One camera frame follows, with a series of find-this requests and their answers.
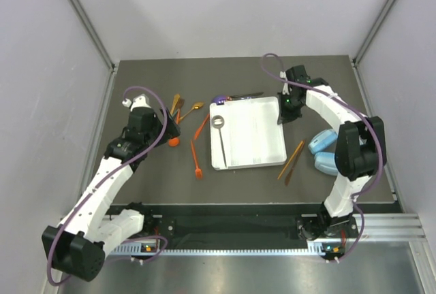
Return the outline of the orange plastic knife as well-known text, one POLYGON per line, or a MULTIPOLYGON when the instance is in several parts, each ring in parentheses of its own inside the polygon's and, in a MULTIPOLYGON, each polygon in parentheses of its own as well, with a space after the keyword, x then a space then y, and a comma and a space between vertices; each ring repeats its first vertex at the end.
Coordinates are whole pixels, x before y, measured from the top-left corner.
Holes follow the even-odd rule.
POLYGON ((196 141, 198 139, 198 137, 200 136, 203 128, 205 127, 205 125, 207 124, 208 120, 210 118, 210 114, 207 114, 206 117, 204 118, 204 120, 202 121, 202 124, 197 128, 193 140, 196 141))

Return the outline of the orange plastic fork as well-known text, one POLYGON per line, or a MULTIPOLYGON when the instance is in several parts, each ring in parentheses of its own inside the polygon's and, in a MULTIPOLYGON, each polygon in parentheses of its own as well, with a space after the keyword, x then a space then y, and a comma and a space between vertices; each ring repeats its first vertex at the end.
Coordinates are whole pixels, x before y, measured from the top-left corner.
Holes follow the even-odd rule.
POLYGON ((193 140, 190 140, 190 145, 191 145, 191 153, 193 155, 193 162, 195 164, 196 179, 201 180, 203 175, 202 175, 202 170, 198 164, 198 158, 197 158, 196 149, 195 149, 195 145, 193 143, 193 140))

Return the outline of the white divided utensil tray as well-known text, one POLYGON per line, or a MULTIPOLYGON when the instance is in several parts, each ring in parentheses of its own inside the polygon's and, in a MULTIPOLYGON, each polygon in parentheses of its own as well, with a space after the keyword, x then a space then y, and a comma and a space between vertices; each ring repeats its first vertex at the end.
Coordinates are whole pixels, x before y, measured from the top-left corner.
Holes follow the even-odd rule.
POLYGON ((210 118, 221 115, 227 167, 224 167, 219 132, 212 125, 211 165, 217 171, 283 165, 287 159, 283 126, 277 124, 277 97, 258 97, 209 105, 210 118))

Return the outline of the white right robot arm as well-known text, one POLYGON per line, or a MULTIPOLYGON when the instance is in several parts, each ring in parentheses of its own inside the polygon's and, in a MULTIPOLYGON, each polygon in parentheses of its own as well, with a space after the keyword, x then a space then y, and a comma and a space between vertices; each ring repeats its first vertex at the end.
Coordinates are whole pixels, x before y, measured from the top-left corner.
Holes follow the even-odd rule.
POLYGON ((279 77, 284 83, 278 94, 280 124, 300 118, 302 108, 308 107, 337 134, 334 162, 338 174, 333 188, 316 220, 300 226, 308 240, 332 237, 348 224, 364 186, 371 177, 380 177, 386 164, 384 122, 346 104, 324 79, 311 79, 302 65, 282 71, 279 77))

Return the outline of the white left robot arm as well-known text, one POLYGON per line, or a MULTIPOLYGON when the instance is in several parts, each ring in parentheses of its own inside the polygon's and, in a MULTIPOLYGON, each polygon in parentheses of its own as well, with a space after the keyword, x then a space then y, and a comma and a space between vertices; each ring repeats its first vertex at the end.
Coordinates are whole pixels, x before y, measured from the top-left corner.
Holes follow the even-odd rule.
POLYGON ((144 238, 154 231, 154 220, 135 206, 103 222, 114 198, 148 153, 180 135, 180 128, 163 101, 157 100, 163 115, 159 118, 149 103, 156 94, 145 87, 140 90, 142 94, 137 97, 123 99, 123 106, 129 110, 127 125, 107 145, 80 199, 57 226, 48 226, 42 234, 46 275, 53 286, 62 284, 52 277, 53 270, 91 281, 115 248, 135 234, 144 238))

